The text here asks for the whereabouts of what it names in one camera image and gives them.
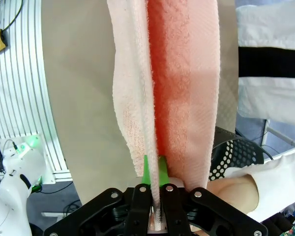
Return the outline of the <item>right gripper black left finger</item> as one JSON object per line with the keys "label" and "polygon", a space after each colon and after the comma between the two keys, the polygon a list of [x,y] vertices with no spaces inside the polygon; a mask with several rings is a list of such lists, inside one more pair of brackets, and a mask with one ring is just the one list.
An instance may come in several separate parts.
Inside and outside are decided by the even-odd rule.
{"label": "right gripper black left finger", "polygon": [[152,205],[150,185],[124,192],[109,188],[44,231],[45,236],[145,236]]}

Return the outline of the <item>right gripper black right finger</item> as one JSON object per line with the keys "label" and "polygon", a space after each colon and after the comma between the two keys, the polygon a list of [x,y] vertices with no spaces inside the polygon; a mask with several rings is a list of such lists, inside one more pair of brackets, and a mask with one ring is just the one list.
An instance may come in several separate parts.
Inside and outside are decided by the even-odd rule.
{"label": "right gripper black right finger", "polygon": [[188,192],[170,183],[164,156],[158,158],[160,199],[168,234],[190,236],[191,226],[209,236],[266,236],[267,228],[204,188]]}

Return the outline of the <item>person's left hand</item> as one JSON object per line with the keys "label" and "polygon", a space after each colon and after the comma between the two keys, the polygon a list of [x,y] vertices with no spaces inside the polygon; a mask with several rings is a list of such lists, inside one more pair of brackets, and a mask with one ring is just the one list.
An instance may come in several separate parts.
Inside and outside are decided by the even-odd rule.
{"label": "person's left hand", "polygon": [[210,181],[207,190],[245,214],[259,203],[258,188],[250,175]]}

